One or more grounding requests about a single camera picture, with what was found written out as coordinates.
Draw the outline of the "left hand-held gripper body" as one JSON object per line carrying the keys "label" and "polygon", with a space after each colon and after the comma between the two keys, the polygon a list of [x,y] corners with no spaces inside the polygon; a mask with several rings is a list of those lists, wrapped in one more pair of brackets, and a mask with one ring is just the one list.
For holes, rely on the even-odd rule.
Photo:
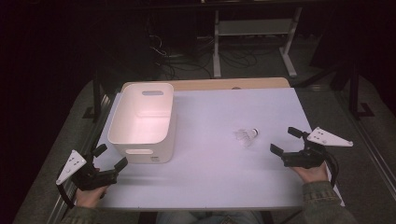
{"label": "left hand-held gripper body", "polygon": [[115,168],[98,171],[93,165],[94,158],[91,152],[81,156],[77,151],[72,150],[55,181],[56,185],[61,186],[68,178],[81,190],[92,190],[116,184],[119,172]]}

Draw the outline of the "black metal stand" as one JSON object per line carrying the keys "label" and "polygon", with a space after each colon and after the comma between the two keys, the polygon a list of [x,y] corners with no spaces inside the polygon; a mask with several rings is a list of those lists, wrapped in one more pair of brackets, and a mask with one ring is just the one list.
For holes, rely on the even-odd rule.
{"label": "black metal stand", "polygon": [[333,91],[341,91],[349,83],[348,110],[354,119],[375,115],[370,106],[359,102],[360,75],[354,60],[341,60],[307,80],[294,84],[293,88],[307,88],[330,74],[334,74],[330,84]]}
{"label": "black metal stand", "polygon": [[108,92],[105,69],[96,70],[93,74],[92,97],[93,104],[85,110],[83,118],[92,119],[92,122],[96,123],[105,113],[105,110],[111,102],[111,94]]}

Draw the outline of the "person's right hand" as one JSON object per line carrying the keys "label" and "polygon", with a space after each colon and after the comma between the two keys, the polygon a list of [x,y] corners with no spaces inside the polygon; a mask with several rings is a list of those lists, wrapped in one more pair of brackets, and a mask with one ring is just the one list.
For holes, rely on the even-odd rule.
{"label": "person's right hand", "polygon": [[323,162],[319,167],[309,169],[305,169],[303,167],[291,167],[291,170],[293,170],[305,183],[329,180],[325,162]]}

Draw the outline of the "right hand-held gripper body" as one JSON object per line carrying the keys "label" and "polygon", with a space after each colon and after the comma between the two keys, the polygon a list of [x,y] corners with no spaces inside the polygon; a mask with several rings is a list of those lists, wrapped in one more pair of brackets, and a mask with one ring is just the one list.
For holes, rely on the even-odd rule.
{"label": "right hand-held gripper body", "polygon": [[303,132],[304,148],[298,152],[284,152],[285,167],[319,167],[328,155],[326,147],[352,147],[354,143],[317,127],[311,133]]}

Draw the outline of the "white badminton shuttlecock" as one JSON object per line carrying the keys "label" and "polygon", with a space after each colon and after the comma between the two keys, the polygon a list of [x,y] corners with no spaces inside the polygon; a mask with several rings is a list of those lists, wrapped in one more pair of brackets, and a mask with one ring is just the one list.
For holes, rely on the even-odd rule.
{"label": "white badminton shuttlecock", "polygon": [[239,129],[238,131],[233,133],[235,139],[243,146],[249,147],[252,141],[258,136],[258,129]]}

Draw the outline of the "person's left hand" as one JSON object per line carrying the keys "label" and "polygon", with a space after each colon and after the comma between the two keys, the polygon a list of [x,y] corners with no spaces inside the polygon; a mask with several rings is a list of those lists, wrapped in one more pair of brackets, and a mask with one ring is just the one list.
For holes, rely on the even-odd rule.
{"label": "person's left hand", "polygon": [[106,194],[107,186],[100,187],[92,190],[81,190],[76,191],[76,206],[95,208],[99,204],[100,199]]}

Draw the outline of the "white plastic storage bin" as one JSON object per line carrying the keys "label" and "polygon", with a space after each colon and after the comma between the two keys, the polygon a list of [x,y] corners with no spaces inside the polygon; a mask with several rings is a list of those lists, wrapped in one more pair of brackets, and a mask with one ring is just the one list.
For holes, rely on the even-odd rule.
{"label": "white plastic storage bin", "polygon": [[129,163],[168,162],[177,129],[173,109],[171,84],[131,84],[120,95],[107,139]]}

